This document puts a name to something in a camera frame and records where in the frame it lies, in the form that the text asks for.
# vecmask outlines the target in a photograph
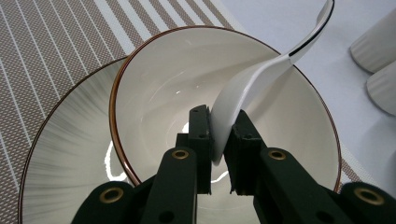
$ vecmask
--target bowl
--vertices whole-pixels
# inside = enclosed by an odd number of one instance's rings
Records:
[[[188,131],[190,109],[210,108],[232,76],[277,55],[251,36],[206,26],[171,30],[136,49],[116,76],[109,106],[114,146],[132,182],[157,173],[177,133]],[[337,189],[340,145],[332,117],[299,69],[264,90],[247,114],[268,147],[288,150],[320,185]],[[198,197],[198,222],[258,222],[251,197],[229,194],[224,162],[213,167],[212,180],[212,195]]]

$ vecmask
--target striped placemat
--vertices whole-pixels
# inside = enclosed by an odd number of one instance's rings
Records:
[[[25,160],[62,96],[151,36],[196,24],[245,32],[220,0],[0,0],[0,223],[17,222]],[[374,183],[342,154],[342,183]]]

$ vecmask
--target bolt hole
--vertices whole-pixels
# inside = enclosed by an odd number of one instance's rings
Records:
[[[381,205],[385,202],[380,194],[370,189],[357,188],[354,193],[359,199],[372,205]]]
[[[278,151],[278,150],[271,150],[268,155],[274,159],[274,160],[278,160],[278,161],[282,161],[286,159],[286,155],[285,153]]]
[[[170,211],[165,211],[160,213],[158,216],[158,219],[161,221],[161,223],[169,223],[175,218],[175,215],[173,212]]]
[[[120,188],[106,189],[100,195],[100,201],[102,203],[114,203],[118,201],[123,195],[123,190]]]
[[[189,152],[186,150],[177,150],[172,153],[173,158],[183,160],[189,157]]]
[[[324,223],[334,223],[334,218],[329,213],[318,211],[317,218]]]

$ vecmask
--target white spoon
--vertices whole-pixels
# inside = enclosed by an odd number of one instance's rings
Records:
[[[332,15],[334,0],[327,0],[318,14],[317,26],[288,53],[257,63],[233,77],[221,90],[211,111],[212,135],[215,140],[212,161],[219,165],[225,145],[241,109],[284,74],[311,48]]]

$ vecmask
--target spoon handle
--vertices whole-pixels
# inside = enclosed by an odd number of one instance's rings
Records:
[[[287,53],[289,54],[291,63],[297,62],[307,51],[309,51],[312,45],[314,45],[332,16],[333,9],[334,0],[327,0],[326,4],[318,14],[317,25],[315,28],[299,44],[292,48],[289,53]]]

